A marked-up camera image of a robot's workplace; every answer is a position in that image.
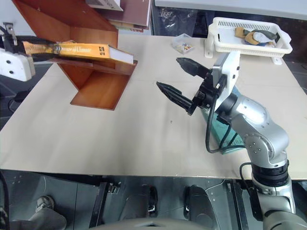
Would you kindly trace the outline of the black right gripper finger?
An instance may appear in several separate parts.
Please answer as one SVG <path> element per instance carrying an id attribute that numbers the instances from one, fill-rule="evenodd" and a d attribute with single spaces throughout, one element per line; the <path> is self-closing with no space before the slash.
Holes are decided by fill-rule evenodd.
<path id="1" fill-rule="evenodd" d="M 187 113 L 193 113 L 192 100 L 183 96 L 180 90 L 158 81 L 156 82 L 156 85 L 170 101 L 185 109 Z"/>
<path id="2" fill-rule="evenodd" d="M 190 58 L 178 57 L 176 58 L 176 61 L 181 68 L 191 76 L 205 78 L 207 73 L 210 71 L 208 68 Z"/>

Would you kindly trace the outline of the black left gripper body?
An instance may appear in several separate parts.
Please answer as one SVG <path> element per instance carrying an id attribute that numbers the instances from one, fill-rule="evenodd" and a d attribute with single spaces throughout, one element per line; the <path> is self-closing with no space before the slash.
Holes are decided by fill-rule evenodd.
<path id="1" fill-rule="evenodd" d="M 1 38 L 5 51 L 13 54 L 23 54 L 24 45 L 23 42 L 17 38 L 13 23 L 3 23 L 0 30 L 2 31 Z"/>

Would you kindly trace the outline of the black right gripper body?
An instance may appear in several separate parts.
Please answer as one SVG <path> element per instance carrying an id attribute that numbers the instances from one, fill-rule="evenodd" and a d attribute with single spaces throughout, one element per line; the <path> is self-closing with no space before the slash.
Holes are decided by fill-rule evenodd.
<path id="1" fill-rule="evenodd" d="M 225 74 L 214 75 L 213 70 L 209 69 L 204 75 L 204 80 L 193 97 L 191 106 L 187 110 L 187 113 L 192 115 L 196 107 L 201 109 L 211 108 L 213 102 L 221 96 L 226 84 L 227 76 Z"/>

